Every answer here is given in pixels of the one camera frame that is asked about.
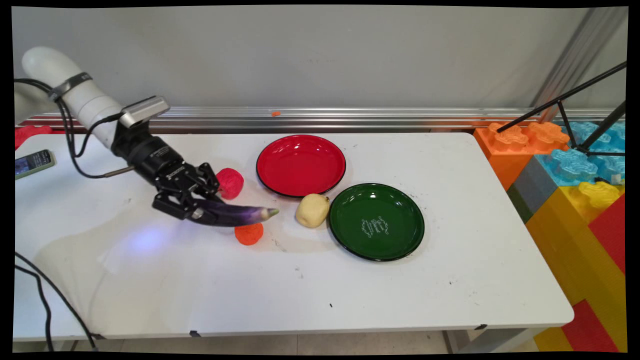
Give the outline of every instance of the giant lego block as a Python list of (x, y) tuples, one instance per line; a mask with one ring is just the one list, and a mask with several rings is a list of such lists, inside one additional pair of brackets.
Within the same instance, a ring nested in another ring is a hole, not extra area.
[(617, 348), (627, 351), (625, 275), (588, 227), (561, 245), (558, 253)]
[(557, 234), (553, 229), (540, 221), (540, 212), (533, 214), (526, 226), (569, 303), (573, 306), (584, 300), (586, 294), (580, 287), (579, 276), (563, 261), (556, 245), (565, 239), (556, 238)]
[(532, 123), (524, 129), (514, 126), (498, 133), (502, 125), (494, 122), (486, 129), (476, 129), (474, 137), (505, 190), (513, 184), (533, 154), (567, 149), (569, 137), (550, 122)]
[(562, 330), (574, 351), (618, 352), (589, 302), (585, 300), (574, 305), (573, 312), (575, 318)]
[(509, 196), (509, 199), (511, 199), (513, 207), (516, 208), (518, 215), (520, 215), (522, 222), (526, 224), (527, 221), (529, 221), (529, 219), (533, 216), (533, 213), (527, 207), (527, 204), (524, 202), (524, 199), (518, 192), (518, 189), (516, 189), (515, 186), (511, 185), (511, 187), (509, 187), (509, 190), (507, 190), (507, 195)]
[(569, 340), (560, 327), (550, 327), (533, 339), (540, 351), (573, 351)]
[(598, 166), (584, 153), (553, 150), (551, 154), (534, 155), (513, 185), (535, 213), (559, 186), (594, 184), (597, 176)]
[(586, 299), (618, 349), (627, 349), (625, 274), (589, 224), (617, 198), (606, 183), (558, 188), (527, 228), (571, 305)]
[[(577, 144), (587, 140), (598, 125), (591, 122), (570, 122), (573, 137)], [(613, 124), (602, 136), (590, 147), (590, 150), (597, 152), (625, 152), (625, 122)], [(567, 132), (564, 126), (561, 127), (564, 133)], [(597, 165), (597, 174), (612, 184), (618, 184), (619, 179), (625, 178), (625, 158), (624, 156), (601, 156), (589, 157), (589, 161)]]
[(591, 232), (625, 274), (625, 196), (624, 194), (589, 224)]

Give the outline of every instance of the white table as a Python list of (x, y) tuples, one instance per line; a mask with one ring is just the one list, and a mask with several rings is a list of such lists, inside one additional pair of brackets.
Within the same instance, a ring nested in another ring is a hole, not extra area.
[[(347, 160), (331, 199), (358, 183), (411, 195), (424, 215), (420, 247), (388, 263), (360, 259), (326, 223), (296, 223), (297, 199), (263, 187), (260, 151), (284, 135), (163, 135), (184, 159), (245, 178), (233, 204), (278, 207), (245, 247), (230, 228), (180, 221), (151, 208), (138, 174), (86, 179), (63, 135), (38, 135), (21, 157), (53, 151), (52, 168), (15, 182), (15, 248), (67, 294), (92, 332), (111, 338), (545, 328), (573, 311), (476, 140), (465, 133), (323, 134)], [(83, 136), (77, 136), (80, 143)], [(90, 174), (124, 160), (91, 139)], [(44, 338), (36, 284), (16, 272), (13, 339)], [(84, 334), (45, 285), (57, 340)]]

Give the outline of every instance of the toy fruit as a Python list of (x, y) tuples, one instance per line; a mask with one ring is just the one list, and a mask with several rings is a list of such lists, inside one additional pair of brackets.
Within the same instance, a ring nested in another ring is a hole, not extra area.
[(224, 168), (216, 174), (220, 182), (220, 196), (223, 199), (235, 199), (242, 190), (244, 178), (232, 168)]
[(246, 246), (253, 245), (260, 240), (262, 235), (264, 234), (264, 227), (262, 224), (252, 224), (252, 225), (244, 225), (244, 226), (236, 226), (234, 229), (236, 234), (236, 239), (242, 244)]
[(324, 195), (310, 193), (302, 198), (296, 210), (296, 219), (306, 227), (318, 227), (329, 214), (329, 198)]

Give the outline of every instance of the red ball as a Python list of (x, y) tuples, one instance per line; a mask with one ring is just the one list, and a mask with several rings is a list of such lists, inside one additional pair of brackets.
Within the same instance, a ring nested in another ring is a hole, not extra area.
[(216, 174), (216, 177), (220, 182), (220, 196), (223, 199), (232, 200), (240, 194), (244, 178), (239, 172), (232, 168), (224, 168)]

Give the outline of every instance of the plate rim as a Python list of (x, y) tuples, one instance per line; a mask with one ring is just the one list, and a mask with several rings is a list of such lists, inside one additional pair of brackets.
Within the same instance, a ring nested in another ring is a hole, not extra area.
[(260, 151), (260, 154), (258, 155), (258, 158), (255, 160), (255, 173), (258, 175), (258, 180), (260, 181), (260, 183), (262, 183), (262, 185), (264, 185), (264, 187), (265, 187), (265, 188), (267, 188), (267, 189), (271, 190), (272, 192), (275, 192), (276, 194), (281, 195), (281, 196), (293, 197), (293, 198), (296, 198), (296, 199), (302, 199), (302, 198), (304, 198), (304, 197), (306, 196), (306, 195), (289, 195), (289, 194), (286, 194), (286, 193), (278, 192), (278, 191), (276, 191), (276, 190), (274, 190), (274, 189), (270, 188), (270, 187), (269, 187), (269, 185), (267, 185), (267, 184), (265, 184), (265, 183), (264, 183), (264, 180), (262, 180), (262, 178), (260, 177), (260, 171), (258, 170), (258, 162), (260, 161), (260, 157), (262, 156), (262, 153), (263, 153), (263, 152), (264, 152), (264, 151), (265, 151), (269, 146), (271, 146), (271, 144), (273, 144), (273, 143), (275, 143), (275, 142), (277, 142), (277, 141), (279, 141), (279, 140), (282, 140), (282, 139), (284, 139), (284, 138), (289, 138), (289, 137), (292, 137), (292, 136), (313, 136), (314, 138), (320, 138), (320, 139), (323, 139), (323, 140), (325, 140), (325, 141), (329, 142), (330, 144), (332, 144), (333, 146), (335, 146), (335, 148), (336, 148), (336, 149), (338, 149), (338, 151), (340, 152), (340, 155), (342, 155), (342, 159), (344, 160), (344, 170), (342, 171), (342, 174), (340, 175), (340, 179), (338, 179), (338, 181), (336, 181), (336, 182), (335, 182), (335, 184), (331, 185), (331, 187), (330, 187), (330, 188), (328, 188), (327, 190), (324, 190), (324, 191), (319, 192), (319, 193), (317, 193), (317, 194), (324, 194), (324, 193), (328, 192), (329, 190), (331, 190), (331, 189), (335, 188), (336, 186), (338, 186), (338, 184), (342, 181), (342, 178), (344, 178), (344, 174), (346, 174), (346, 173), (347, 173), (347, 158), (344, 156), (344, 153), (342, 152), (342, 150), (340, 149), (340, 147), (339, 147), (338, 145), (335, 145), (335, 144), (333, 143), (333, 141), (331, 141), (331, 140), (329, 140), (329, 139), (326, 139), (326, 138), (323, 138), (322, 136), (309, 135), (309, 134), (293, 134), (293, 135), (287, 135), (287, 136), (283, 136), (283, 137), (281, 137), (281, 138), (277, 138), (276, 140), (273, 140), (272, 142), (270, 142), (269, 144), (267, 144), (267, 146), (265, 146), (265, 147), (262, 149), (262, 151)]
[[(337, 199), (340, 195), (342, 195), (342, 193), (344, 193), (345, 191), (349, 190), (350, 188), (354, 188), (356, 186), (361, 186), (361, 185), (376, 185), (376, 186), (386, 186), (387, 188), (391, 188), (394, 189), (395, 191), (403, 194), (417, 209), (418, 212), (420, 213), (420, 220), (422, 222), (422, 236), (420, 237), (420, 240), (415, 244), (414, 248), (412, 248), (411, 250), (409, 250), (407, 253), (401, 255), (401, 256), (396, 256), (394, 258), (390, 258), (390, 259), (376, 259), (376, 258), (372, 258), (370, 256), (366, 256), (366, 255), (362, 255), (362, 254), (358, 254), (357, 252), (351, 250), (350, 248), (348, 248), (341, 240), (340, 238), (335, 234), (335, 231), (333, 230), (333, 226), (332, 226), (332, 222), (331, 222), (331, 211), (333, 209), (333, 204), (335, 202), (335, 199)], [(327, 216), (327, 220), (329, 223), (329, 230), (331, 230), (331, 234), (333, 235), (333, 238), (340, 244), (342, 245), (342, 247), (344, 247), (348, 252), (352, 253), (355, 256), (358, 256), (359, 258), (362, 259), (366, 259), (366, 260), (371, 260), (371, 261), (395, 261), (395, 260), (400, 260), (402, 258), (406, 258), (407, 256), (411, 255), (414, 251), (416, 251), (418, 249), (418, 247), (420, 246), (420, 244), (422, 243), (422, 240), (424, 239), (424, 231), (426, 228), (426, 224), (424, 222), (424, 215), (422, 214), (422, 210), (420, 210), (420, 206), (418, 206), (418, 204), (415, 203), (415, 201), (413, 201), (413, 199), (407, 195), (406, 193), (404, 193), (403, 191), (401, 191), (400, 189), (394, 188), (393, 186), (387, 185), (387, 184), (381, 184), (381, 183), (361, 183), (361, 184), (355, 184), (355, 185), (351, 185), (348, 188), (344, 189), (343, 191), (341, 191), (338, 195), (335, 196), (335, 198), (333, 198), (334, 201), (331, 201), (331, 205), (329, 206), (329, 215)]]

